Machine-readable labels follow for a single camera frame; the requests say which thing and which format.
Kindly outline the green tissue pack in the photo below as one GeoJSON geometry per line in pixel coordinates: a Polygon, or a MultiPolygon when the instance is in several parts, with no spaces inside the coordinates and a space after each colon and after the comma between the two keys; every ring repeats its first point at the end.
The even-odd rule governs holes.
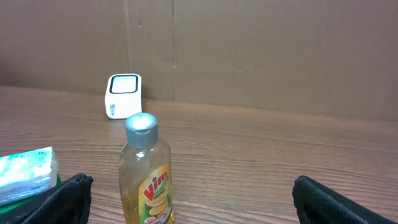
{"type": "Polygon", "coordinates": [[[41,194],[56,186],[58,160],[53,147],[1,158],[1,205],[41,194]]]}

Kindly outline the yellow dish soap bottle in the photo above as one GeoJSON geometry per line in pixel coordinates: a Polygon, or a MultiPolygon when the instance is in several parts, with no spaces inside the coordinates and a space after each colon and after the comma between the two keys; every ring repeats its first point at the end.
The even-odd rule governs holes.
{"type": "Polygon", "coordinates": [[[126,223],[174,222],[171,148],[159,137],[158,120],[137,113],[126,120],[127,143],[119,160],[119,189],[126,223]]]}

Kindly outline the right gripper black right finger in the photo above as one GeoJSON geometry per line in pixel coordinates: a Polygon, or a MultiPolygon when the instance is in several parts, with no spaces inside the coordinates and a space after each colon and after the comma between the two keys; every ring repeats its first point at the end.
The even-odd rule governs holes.
{"type": "Polygon", "coordinates": [[[292,196],[300,224],[396,224],[304,175],[292,196]]]}

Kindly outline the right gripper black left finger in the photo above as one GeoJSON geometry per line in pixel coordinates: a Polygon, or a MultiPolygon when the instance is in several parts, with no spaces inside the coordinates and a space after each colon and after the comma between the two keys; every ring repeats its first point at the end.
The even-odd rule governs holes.
{"type": "Polygon", "coordinates": [[[93,178],[77,174],[1,215],[1,224],[87,224],[93,178]]]}

